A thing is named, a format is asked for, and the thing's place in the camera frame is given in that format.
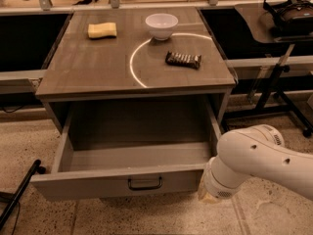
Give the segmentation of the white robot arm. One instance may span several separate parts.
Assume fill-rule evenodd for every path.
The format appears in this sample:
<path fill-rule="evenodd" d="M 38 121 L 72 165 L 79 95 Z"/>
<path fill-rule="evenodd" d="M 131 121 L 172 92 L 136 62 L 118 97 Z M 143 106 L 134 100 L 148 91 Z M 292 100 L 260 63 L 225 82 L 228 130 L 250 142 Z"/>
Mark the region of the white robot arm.
<path fill-rule="evenodd" d="M 230 199 L 252 177 L 313 200 L 313 156 L 287 149 L 276 128 L 259 124 L 228 131 L 220 136 L 216 151 L 203 170 L 198 190 L 201 200 Z"/>

